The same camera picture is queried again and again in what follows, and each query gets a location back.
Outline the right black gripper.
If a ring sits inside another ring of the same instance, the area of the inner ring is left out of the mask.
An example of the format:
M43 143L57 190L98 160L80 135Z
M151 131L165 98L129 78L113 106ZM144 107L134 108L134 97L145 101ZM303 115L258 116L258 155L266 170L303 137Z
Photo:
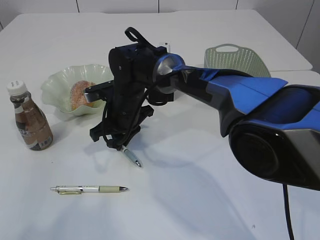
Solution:
M140 124L154 113L151 106L142 106L145 99L145 86L141 83L113 83L112 101L105 101L101 122L89 130L91 139L97 142L103 137L106 146L116 150L127 146L140 132Z

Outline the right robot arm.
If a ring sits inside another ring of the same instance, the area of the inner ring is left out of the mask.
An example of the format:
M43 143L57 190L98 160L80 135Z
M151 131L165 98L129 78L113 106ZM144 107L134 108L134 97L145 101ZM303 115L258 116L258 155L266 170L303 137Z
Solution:
M103 121L90 130L111 148L128 143L153 114L143 102L152 91L179 90L218 110L220 133L251 174L276 183L320 188L320 89L229 69L187 66L164 47L113 48L114 79L88 87L87 101L104 100Z

